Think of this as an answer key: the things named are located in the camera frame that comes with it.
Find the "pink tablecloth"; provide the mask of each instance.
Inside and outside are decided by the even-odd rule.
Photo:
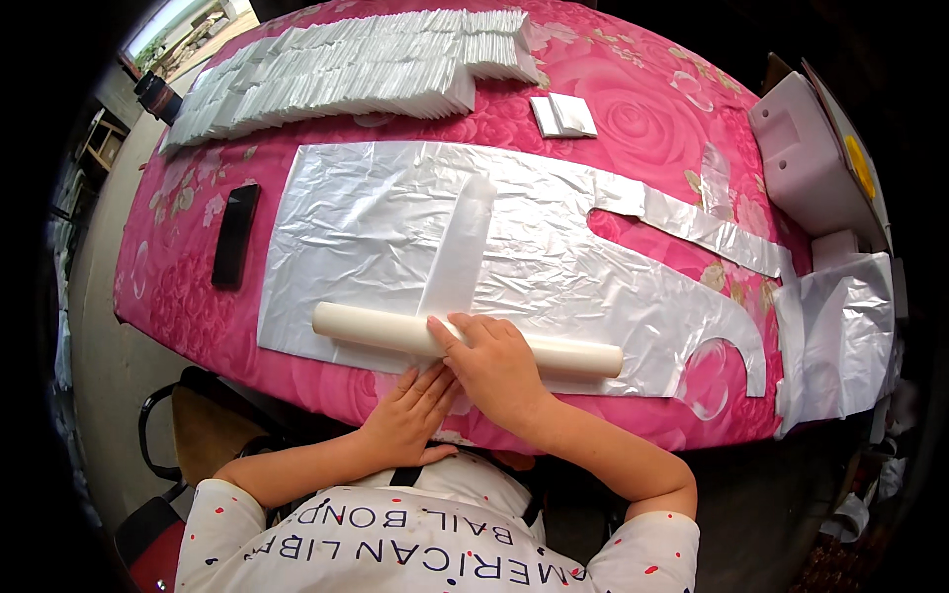
[[[153,155],[122,238],[114,290],[117,316],[224,377],[308,410],[362,423],[394,377],[256,344],[267,247],[288,169],[298,145],[322,142],[430,139],[497,146],[606,169],[696,203],[701,154],[710,140],[731,161],[729,194],[738,226],[789,247],[798,273],[809,271],[807,236],[765,195],[761,157],[746,118],[755,95],[688,49],[581,5],[559,0],[336,0],[240,35],[210,64],[287,27],[416,9],[502,7],[530,13],[540,88],[479,81],[475,110],[466,117],[427,121],[379,114],[306,120],[236,141],[209,142],[170,159]],[[541,139],[528,97],[548,90],[585,98],[600,136]],[[262,192],[244,285],[237,292],[216,290],[210,284],[211,266],[224,199],[230,190],[254,182]],[[689,361],[676,398],[562,399],[670,450],[772,436],[780,423],[774,414],[774,386],[782,377],[772,307],[777,281],[614,214],[594,213],[590,228],[743,305],[764,341],[767,392],[764,398],[746,398],[737,350],[726,343],[706,343]],[[530,451],[476,409],[456,412],[446,418],[442,438]]]

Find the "woman's right hand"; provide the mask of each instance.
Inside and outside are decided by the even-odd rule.
[[[515,434],[554,397],[540,382],[533,352],[514,324],[485,315],[450,313],[468,341],[456,338],[436,317],[428,329],[445,349],[445,364],[472,403],[495,424]]]

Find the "white cardboard tube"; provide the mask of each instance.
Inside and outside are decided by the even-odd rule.
[[[464,341],[454,325],[446,323],[445,326]],[[409,354],[445,356],[445,351],[429,333],[425,319],[421,317],[320,303],[313,309],[313,331],[328,338]],[[529,334],[525,334],[524,339],[541,368],[610,378],[618,377],[623,370],[623,351],[619,346]]]

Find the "yellow object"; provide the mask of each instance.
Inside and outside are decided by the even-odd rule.
[[[844,144],[847,145],[847,152],[850,153],[850,160],[853,161],[853,168],[857,172],[857,177],[864,185],[866,194],[873,199],[877,195],[877,188],[873,185],[873,177],[870,176],[870,169],[866,166],[864,151],[860,150],[857,139],[852,136],[844,138]]]

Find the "smartphone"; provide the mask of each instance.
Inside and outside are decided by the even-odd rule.
[[[224,218],[221,220],[221,232],[217,236],[214,271],[211,273],[211,284],[218,288],[240,288],[244,276],[247,243],[251,239],[253,214],[257,210],[259,196],[260,186],[257,184],[239,187],[228,196]]]

